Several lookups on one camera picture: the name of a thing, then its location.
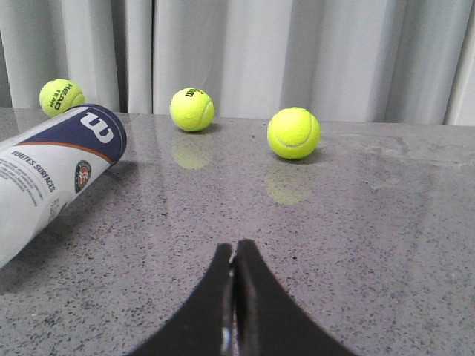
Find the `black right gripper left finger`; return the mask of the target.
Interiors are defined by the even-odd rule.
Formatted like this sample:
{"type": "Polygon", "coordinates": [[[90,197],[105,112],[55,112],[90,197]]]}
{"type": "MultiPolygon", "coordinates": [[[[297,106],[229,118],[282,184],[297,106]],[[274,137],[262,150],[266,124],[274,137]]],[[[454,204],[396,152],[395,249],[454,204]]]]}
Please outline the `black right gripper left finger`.
{"type": "Polygon", "coordinates": [[[187,301],[131,355],[231,355],[234,322],[232,247],[217,246],[187,301]]]}

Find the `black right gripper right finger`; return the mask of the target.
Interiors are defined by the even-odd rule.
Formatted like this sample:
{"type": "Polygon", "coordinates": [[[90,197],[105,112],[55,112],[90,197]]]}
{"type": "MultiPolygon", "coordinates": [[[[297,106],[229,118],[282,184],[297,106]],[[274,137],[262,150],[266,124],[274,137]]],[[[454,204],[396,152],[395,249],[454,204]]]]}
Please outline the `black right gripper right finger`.
{"type": "Polygon", "coordinates": [[[241,240],[233,259],[240,355],[353,355],[285,292],[253,240],[241,240]]]}

